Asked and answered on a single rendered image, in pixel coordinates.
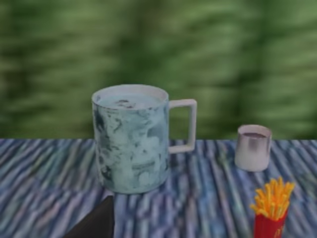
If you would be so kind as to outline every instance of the metallic cup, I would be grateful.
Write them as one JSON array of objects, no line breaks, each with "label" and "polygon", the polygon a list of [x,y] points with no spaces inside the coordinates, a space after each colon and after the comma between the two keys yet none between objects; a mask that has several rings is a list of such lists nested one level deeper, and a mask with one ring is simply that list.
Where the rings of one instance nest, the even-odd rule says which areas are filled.
[{"label": "metallic cup", "polygon": [[272,133],[261,125],[242,125],[238,129],[238,141],[234,162],[237,167],[259,172],[268,167]]}]

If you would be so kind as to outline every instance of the white handle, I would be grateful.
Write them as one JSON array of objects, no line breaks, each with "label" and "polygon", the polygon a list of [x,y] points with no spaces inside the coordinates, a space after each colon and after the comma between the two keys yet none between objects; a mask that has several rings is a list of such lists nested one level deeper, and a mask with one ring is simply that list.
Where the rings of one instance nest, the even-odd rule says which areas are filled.
[{"label": "white handle", "polygon": [[189,152],[195,149],[197,102],[194,99],[169,101],[169,109],[179,107],[190,107],[188,142],[186,145],[169,146],[170,154]]}]

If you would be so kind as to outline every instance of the blurred green backdrop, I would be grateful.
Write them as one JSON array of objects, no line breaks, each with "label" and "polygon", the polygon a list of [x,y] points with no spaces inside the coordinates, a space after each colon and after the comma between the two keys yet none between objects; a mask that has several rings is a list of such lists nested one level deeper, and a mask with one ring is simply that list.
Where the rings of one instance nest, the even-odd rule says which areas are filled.
[{"label": "blurred green backdrop", "polygon": [[[2,0],[0,137],[92,137],[91,95],[144,83],[198,101],[198,138],[244,123],[317,137],[315,0]],[[187,111],[171,111],[185,138]]]}]

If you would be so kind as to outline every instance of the mcdonald's logo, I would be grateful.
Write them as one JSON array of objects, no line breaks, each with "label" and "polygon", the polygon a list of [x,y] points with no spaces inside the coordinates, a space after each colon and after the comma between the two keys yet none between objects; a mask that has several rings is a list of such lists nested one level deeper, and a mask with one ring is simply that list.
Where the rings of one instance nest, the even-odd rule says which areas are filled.
[{"label": "mcdonald's logo", "polygon": [[283,231],[283,227],[281,227],[280,229],[277,229],[277,231],[274,234],[274,238],[278,238],[280,234],[282,234]]}]

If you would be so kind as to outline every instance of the french fries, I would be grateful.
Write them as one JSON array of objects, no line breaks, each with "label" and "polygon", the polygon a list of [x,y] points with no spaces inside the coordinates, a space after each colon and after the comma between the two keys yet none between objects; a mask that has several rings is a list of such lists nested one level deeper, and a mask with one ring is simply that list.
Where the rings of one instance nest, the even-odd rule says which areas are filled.
[{"label": "french fries", "polygon": [[264,187],[265,191],[256,190],[257,195],[254,197],[256,203],[250,208],[255,214],[262,214],[276,221],[284,216],[295,184],[287,182],[284,185],[282,177],[279,177],[278,180],[271,179]]}]

